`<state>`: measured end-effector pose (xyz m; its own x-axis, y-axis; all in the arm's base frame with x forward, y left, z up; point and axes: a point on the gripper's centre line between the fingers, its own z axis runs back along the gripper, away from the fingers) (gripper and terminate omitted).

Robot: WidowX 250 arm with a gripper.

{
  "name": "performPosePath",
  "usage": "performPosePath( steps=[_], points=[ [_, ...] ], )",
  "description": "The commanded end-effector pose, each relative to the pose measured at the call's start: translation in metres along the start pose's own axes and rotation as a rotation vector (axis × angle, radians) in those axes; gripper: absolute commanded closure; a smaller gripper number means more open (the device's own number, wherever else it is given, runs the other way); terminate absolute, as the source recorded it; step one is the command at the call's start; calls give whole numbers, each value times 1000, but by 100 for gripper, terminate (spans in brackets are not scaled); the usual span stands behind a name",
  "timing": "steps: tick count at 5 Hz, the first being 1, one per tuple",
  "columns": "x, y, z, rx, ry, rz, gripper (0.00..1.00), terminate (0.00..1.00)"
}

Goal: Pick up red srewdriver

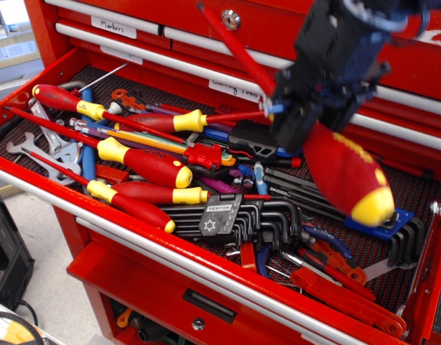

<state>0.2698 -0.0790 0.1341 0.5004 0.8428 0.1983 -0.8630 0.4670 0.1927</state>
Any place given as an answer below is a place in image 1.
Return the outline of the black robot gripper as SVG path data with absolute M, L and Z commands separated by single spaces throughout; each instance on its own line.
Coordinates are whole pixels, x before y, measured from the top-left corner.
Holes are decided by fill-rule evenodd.
M 271 132 L 279 145 L 296 152 L 317 121 L 341 131 L 391 70 L 376 60 L 383 46 L 413 15 L 423 33 L 432 10 L 441 1 L 314 1 L 294 42 L 297 59 L 276 75 L 271 98 L 284 110 Z

